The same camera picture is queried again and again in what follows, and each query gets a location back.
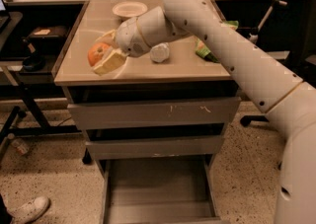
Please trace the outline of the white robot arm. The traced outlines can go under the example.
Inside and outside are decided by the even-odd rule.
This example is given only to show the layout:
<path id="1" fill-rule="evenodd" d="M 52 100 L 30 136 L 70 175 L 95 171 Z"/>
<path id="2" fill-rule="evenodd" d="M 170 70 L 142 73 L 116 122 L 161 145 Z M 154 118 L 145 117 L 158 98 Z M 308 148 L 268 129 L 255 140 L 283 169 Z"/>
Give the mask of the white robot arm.
<path id="1" fill-rule="evenodd" d="M 194 35 L 286 139 L 274 224 L 316 224 L 316 89 L 221 23 L 204 0 L 163 0 L 100 37 L 110 48 L 93 67 L 99 75 L 162 42 Z"/>

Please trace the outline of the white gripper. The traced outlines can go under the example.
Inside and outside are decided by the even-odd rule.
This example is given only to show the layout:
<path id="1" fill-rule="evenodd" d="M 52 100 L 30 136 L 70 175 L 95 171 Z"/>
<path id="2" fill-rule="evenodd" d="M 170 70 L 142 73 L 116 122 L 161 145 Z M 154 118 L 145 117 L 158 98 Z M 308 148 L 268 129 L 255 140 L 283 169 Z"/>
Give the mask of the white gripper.
<path id="1" fill-rule="evenodd" d="M 188 32 L 177 28 L 166 18 L 161 7 L 156 7 L 139 17 L 122 22 L 116 31 L 110 30 L 96 39 L 96 42 L 112 47 L 118 45 L 120 49 L 110 49 L 93 67 L 93 71 L 98 75 L 108 74 L 125 64 L 127 54 L 139 57 L 160 43 L 188 36 Z"/>

